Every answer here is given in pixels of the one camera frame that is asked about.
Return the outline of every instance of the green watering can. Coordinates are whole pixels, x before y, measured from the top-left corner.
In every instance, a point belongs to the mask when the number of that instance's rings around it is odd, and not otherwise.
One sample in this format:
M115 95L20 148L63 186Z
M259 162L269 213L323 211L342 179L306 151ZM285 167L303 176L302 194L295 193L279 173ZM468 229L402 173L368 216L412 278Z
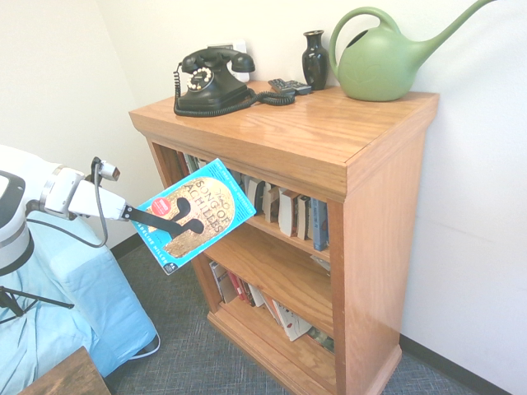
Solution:
M495 0L477 0L437 37L411 41L386 12L361 7L349 12L335 27L329 41L329 63L346 95L353 99L390 101L410 91L417 70L479 8ZM344 49L337 66L335 45L343 26L358 15L380 19L376 28L363 31Z

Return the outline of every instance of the black cable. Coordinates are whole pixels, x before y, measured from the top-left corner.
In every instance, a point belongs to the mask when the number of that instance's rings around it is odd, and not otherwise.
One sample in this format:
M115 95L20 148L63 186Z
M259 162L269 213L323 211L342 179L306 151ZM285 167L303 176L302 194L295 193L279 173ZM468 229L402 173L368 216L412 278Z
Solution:
M294 95L281 95L276 92L260 92L256 94L252 89L248 88L250 98L246 101L238 103L237 105L230 105L224 109L211 109L207 111L192 111L187 109L180 109L178 106L178 99L181 97L181 80L180 80L180 67L181 63L178 64L178 68L174 72L174 86L175 86L175 96L174 96L174 112L176 115L182 115L185 117L196 117L196 118L206 118L206 117L217 117L219 115L225 115L233 113L240 109L248 109L251 105L259 101L260 103L265 103L266 105L291 105L295 102Z
M100 247L105 245L106 242L108 241L108 228L106 226L106 219L105 219L105 217L103 215L102 205L100 204L100 194L99 194L100 175L99 175L99 169L100 169L100 163L97 163L96 167L95 167L95 172L94 172L94 175L95 175L94 185L95 185L95 190L96 190L97 210L99 211L100 224L102 225L102 231L103 231L103 235L104 235L104 240L100 244L93 244L93 243L90 243L87 240L81 239L79 236L74 235L72 232L69 232L69 231L63 229L60 226L49 224L49 223L43 222L43 221L33 220L33 219L30 219L30 218L28 218L27 221L28 222L33 222L34 224L38 224L38 225L48 226L49 228L58 230L59 232L63 232L65 235L68 235L68 236L74 238L75 240L80 241L81 243L89 245L90 247L92 247L94 249L99 249Z

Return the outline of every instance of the watering can handle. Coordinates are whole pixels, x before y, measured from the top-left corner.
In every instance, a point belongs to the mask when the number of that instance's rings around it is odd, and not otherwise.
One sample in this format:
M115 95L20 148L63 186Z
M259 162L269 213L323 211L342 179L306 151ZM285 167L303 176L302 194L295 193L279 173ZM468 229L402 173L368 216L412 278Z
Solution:
M337 57L335 55L335 49L337 46L337 38L338 34L340 33L340 30L346 25L346 23L352 19L355 16L359 15L372 15L376 16L380 20L379 27L384 27L385 29L393 30L395 32L400 32L399 27L395 23L394 19L388 15L386 12L380 10L379 8L375 7L360 7L357 8L345 16L338 22L338 24L335 26L335 29L333 30L333 34L331 35L331 40L329 41L329 64L331 65L331 68L333 70L333 73L336 77L338 77L338 66L337 66Z

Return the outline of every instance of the bookshelf top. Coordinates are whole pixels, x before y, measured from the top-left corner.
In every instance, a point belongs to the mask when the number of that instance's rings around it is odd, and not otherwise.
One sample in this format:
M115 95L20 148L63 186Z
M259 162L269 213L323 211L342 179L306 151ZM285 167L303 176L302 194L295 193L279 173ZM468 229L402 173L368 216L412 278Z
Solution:
M270 88L263 81L249 86L257 92ZM131 111L130 117L151 142L204 160L219 157L233 170L342 201L353 162L371 151L385 155L385 143L410 140L414 129L433 120L437 101L437 94L410 92L393 102L365 102L335 86L297 96L293 105L256 104L215 118L175 116L174 98Z

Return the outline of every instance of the wooden bookshelf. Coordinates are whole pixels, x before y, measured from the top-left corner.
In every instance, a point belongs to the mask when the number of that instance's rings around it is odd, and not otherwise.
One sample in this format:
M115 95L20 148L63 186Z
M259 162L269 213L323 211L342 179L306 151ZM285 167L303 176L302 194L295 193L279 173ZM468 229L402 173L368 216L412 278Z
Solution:
M183 178L179 151L328 203L330 250L255 217L193 259L212 325L290 392L379 395L397 367L422 152L437 103L438 95L415 92L363 102L332 87L216 118L175 116L173 98L130 113L166 187ZM330 262L331 277L311 254ZM335 354L306 337L290 342L263 309L223 304L209 259L330 334Z
M272 237L285 241L286 243L289 243L290 245L297 247L302 251L306 251L311 255L315 255L316 257L322 258L324 261L329 262L330 260L329 248L326 248L323 251L317 251L313 247L313 240L303 240L299 239L298 237L289 237L280 231L280 227L278 226L277 222L267 222L263 215L254 216L250 218L247 223L249 225L254 226L255 228L264 231L265 233L270 234Z
M265 308L235 299L220 304L208 319L224 335L269 370L283 385L302 394L335 394L335 358L307 336L290 342Z
M205 255L333 336L330 278L308 253L243 224Z

